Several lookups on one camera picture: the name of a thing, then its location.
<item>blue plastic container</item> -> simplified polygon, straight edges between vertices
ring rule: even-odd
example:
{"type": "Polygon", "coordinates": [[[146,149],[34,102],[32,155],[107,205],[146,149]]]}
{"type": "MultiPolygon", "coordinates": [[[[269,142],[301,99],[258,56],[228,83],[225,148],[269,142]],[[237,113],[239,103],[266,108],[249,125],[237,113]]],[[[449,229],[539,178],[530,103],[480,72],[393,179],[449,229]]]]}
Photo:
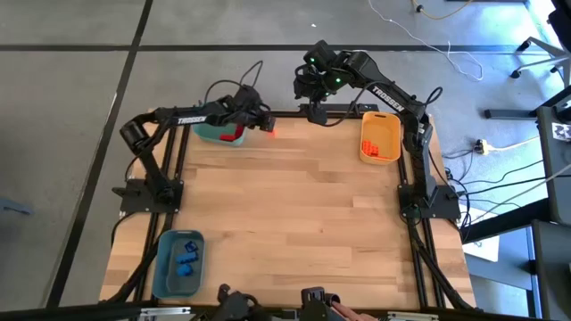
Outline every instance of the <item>blue plastic container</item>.
{"type": "Polygon", "coordinates": [[[195,294],[203,283],[205,241],[198,231],[169,231],[159,240],[156,267],[153,278],[153,294],[159,299],[188,298],[195,294]],[[190,264],[193,273],[179,276],[176,262],[179,254],[186,253],[185,244],[193,241],[198,246],[198,260],[190,264]]]}
{"type": "Polygon", "coordinates": [[[220,135],[233,135],[236,132],[236,124],[228,124],[226,126],[211,126],[208,124],[198,124],[192,126],[193,131],[205,142],[225,144],[228,146],[239,146],[244,142],[246,129],[240,137],[233,142],[223,141],[220,135]]]}

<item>small blue cube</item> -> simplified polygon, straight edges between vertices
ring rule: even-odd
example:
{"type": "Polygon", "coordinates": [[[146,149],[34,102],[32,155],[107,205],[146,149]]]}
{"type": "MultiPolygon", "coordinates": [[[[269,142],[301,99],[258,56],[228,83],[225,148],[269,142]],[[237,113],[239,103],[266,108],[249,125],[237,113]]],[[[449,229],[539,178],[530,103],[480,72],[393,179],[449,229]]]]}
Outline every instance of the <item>small blue cube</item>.
{"type": "Polygon", "coordinates": [[[198,254],[196,252],[179,254],[176,257],[176,261],[178,264],[190,263],[190,262],[194,262],[196,260],[198,260],[198,254]]]}
{"type": "Polygon", "coordinates": [[[196,244],[192,241],[188,241],[187,244],[185,244],[185,249],[187,252],[194,252],[194,251],[198,251],[198,246],[196,246],[196,244]]]}
{"type": "Polygon", "coordinates": [[[188,264],[181,265],[177,268],[178,276],[190,276],[191,274],[193,274],[193,268],[188,264]]]}

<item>orange bin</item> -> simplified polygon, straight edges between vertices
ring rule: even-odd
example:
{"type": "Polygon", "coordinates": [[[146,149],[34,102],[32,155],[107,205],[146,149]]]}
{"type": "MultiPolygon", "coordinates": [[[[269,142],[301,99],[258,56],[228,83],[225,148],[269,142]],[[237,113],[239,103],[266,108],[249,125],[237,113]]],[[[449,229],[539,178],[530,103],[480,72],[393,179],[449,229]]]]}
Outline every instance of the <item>orange bin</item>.
{"type": "Polygon", "coordinates": [[[360,127],[360,159],[386,165],[401,157],[401,120],[391,113],[369,111],[360,127]]]}

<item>office chair base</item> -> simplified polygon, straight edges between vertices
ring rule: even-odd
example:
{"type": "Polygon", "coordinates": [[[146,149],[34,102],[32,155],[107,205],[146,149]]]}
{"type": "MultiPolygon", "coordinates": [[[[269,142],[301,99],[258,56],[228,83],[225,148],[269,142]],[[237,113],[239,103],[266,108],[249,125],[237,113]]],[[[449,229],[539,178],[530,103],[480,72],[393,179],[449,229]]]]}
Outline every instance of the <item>office chair base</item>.
{"type": "Polygon", "coordinates": [[[509,76],[512,77],[513,79],[517,79],[517,78],[519,78],[519,76],[521,76],[521,71],[514,70],[514,72],[512,72],[511,75],[509,75],[509,76]]]}
{"type": "Polygon", "coordinates": [[[523,52],[525,49],[529,48],[532,45],[532,42],[529,40],[524,41],[519,47],[516,49],[517,52],[523,52]]]}

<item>wooden tabletop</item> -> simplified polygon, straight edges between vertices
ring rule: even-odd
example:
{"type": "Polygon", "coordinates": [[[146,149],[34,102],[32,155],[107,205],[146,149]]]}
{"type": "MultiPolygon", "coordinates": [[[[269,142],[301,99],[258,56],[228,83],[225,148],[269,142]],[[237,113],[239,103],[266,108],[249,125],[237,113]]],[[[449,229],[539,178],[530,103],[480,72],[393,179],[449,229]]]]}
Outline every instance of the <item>wooden tabletop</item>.
{"type": "MultiPolygon", "coordinates": [[[[399,219],[398,165],[362,162],[359,144],[358,119],[334,128],[278,119],[274,136],[247,130],[238,148],[191,133],[173,229],[204,235],[205,275],[196,295],[168,303],[218,305],[218,287],[226,283],[269,307],[299,307],[301,289],[323,286],[354,309],[417,309],[410,241],[399,219]]],[[[158,162],[163,150],[155,148],[158,162]]],[[[435,133],[431,150],[443,173],[435,133]]],[[[148,214],[137,214],[118,228],[101,299],[116,293],[139,263],[148,221],[148,214]]],[[[431,222],[440,268],[474,305],[458,231],[445,220],[431,222]]],[[[146,298],[152,282],[150,269],[146,298]]]]}

